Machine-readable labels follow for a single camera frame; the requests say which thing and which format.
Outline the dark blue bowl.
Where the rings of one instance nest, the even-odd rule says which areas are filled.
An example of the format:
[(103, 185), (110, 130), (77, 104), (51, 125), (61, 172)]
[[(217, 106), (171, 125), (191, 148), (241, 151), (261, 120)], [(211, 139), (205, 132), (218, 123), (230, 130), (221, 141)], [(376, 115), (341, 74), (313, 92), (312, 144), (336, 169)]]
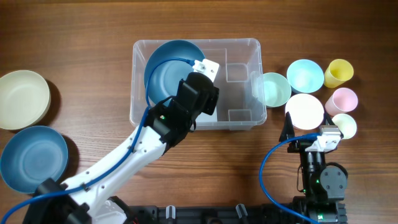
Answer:
[(144, 86), (153, 104), (175, 96), (180, 80), (185, 80), (193, 72), (185, 59), (202, 61), (204, 58), (201, 49), (186, 40), (171, 40), (158, 47), (144, 71)]
[(63, 136), (47, 126), (19, 131), (1, 155), (1, 176), (6, 185), (32, 194), (45, 180), (57, 181), (68, 165), (68, 146)]

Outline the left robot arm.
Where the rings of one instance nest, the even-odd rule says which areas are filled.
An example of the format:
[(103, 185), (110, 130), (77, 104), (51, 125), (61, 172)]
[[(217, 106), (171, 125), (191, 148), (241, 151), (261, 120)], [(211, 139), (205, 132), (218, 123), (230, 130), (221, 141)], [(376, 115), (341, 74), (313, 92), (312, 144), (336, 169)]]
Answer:
[(111, 196), (136, 172), (185, 139), (201, 113), (213, 114), (219, 89), (214, 75), (192, 72), (177, 94), (146, 108), (128, 139), (85, 172), (56, 184), (46, 180), (28, 201), (24, 223), (124, 223), (126, 212)]

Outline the cream plastic bowl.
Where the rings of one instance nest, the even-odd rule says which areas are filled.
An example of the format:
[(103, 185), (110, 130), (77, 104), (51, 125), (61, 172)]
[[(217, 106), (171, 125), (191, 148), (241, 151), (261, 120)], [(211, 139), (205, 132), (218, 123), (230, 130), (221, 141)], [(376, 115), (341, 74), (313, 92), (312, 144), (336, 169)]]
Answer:
[(38, 123), (49, 110), (51, 93), (47, 81), (30, 70), (1, 77), (1, 128), (18, 130)]

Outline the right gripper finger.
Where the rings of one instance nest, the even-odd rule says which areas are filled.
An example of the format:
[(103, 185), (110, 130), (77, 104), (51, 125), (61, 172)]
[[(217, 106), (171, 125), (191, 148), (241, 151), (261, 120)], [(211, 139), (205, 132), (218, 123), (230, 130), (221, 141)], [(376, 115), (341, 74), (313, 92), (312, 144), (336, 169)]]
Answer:
[(286, 141), (295, 137), (294, 126), (292, 124), (292, 118), (289, 112), (285, 114), (284, 126), (279, 137), (279, 142)]
[(332, 121), (331, 116), (327, 112), (323, 114), (323, 134), (328, 136), (339, 136), (341, 139), (344, 137), (344, 134)]

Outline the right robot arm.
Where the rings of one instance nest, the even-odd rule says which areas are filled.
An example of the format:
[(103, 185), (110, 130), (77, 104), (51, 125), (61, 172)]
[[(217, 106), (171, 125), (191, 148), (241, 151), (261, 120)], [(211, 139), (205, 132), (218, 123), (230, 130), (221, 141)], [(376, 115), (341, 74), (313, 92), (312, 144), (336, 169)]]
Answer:
[(298, 172), (302, 174), (303, 197), (294, 197), (292, 209), (318, 223), (347, 223), (345, 190), (347, 170), (336, 162), (327, 162), (325, 155), (336, 150), (343, 133), (325, 113), (319, 134), (294, 140), (294, 126), (290, 113), (286, 113), (279, 141), (290, 140), (288, 153), (300, 155)]

